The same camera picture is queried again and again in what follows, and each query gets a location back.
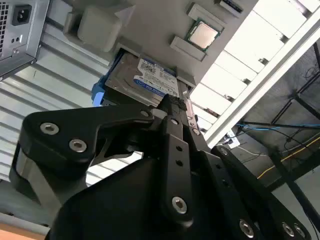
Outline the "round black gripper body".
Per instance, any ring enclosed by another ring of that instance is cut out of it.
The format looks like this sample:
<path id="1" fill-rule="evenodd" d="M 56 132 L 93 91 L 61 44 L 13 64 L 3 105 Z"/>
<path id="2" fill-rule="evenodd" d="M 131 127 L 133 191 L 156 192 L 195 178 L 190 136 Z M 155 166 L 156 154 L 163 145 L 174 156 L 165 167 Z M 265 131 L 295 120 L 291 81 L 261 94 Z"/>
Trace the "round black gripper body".
<path id="1" fill-rule="evenodd" d="M 51 226 L 49 240 L 238 240 L 206 178 L 191 174 L 193 223 L 167 220 L 160 204 L 160 170 L 140 160 L 71 197 Z"/>

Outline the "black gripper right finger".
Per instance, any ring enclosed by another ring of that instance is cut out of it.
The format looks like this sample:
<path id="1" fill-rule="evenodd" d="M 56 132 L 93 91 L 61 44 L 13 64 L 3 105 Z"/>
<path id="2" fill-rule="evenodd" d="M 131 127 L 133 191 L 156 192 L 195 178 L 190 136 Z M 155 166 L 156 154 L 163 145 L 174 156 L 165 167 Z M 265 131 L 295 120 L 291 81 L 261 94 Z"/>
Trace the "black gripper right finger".
<path id="1" fill-rule="evenodd" d="M 190 99 L 182 100 L 182 110 L 192 153 L 214 187 L 228 239 L 311 239 L 303 224 L 227 148 L 208 147 Z"/>

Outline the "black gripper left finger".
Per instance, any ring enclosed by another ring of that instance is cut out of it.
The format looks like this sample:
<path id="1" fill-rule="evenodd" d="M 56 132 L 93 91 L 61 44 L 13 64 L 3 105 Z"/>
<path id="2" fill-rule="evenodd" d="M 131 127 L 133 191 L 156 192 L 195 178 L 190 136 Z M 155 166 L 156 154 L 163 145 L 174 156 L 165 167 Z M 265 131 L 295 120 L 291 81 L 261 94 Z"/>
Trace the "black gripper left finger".
<path id="1" fill-rule="evenodd" d="M 182 99 L 157 107 L 118 104 L 35 112 L 22 122 L 10 179 L 57 217 L 73 196 L 132 164 L 159 164 L 160 207 L 167 220 L 193 224 L 190 150 Z"/>

